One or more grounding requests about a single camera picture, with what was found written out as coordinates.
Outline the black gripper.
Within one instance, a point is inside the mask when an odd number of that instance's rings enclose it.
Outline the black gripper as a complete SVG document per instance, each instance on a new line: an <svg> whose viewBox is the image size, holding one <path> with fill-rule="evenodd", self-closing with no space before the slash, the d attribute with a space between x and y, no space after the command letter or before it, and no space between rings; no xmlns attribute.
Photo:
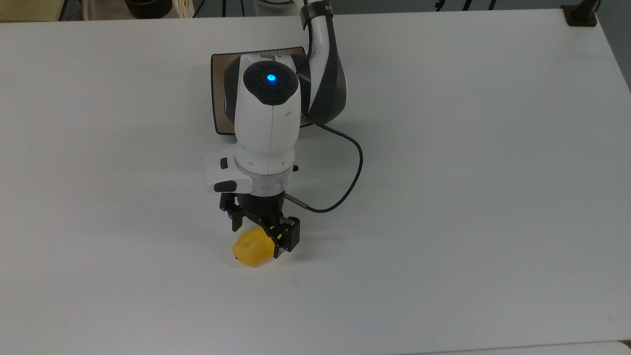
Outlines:
<svg viewBox="0 0 631 355"><path fill-rule="evenodd" d="M246 217L261 226L270 238L274 244L273 258L278 259L284 252L291 252L300 242L300 220L284 216L284 201L284 192L274 196L221 193L219 209L230 218L233 232L243 226L244 211Z"/></svg>

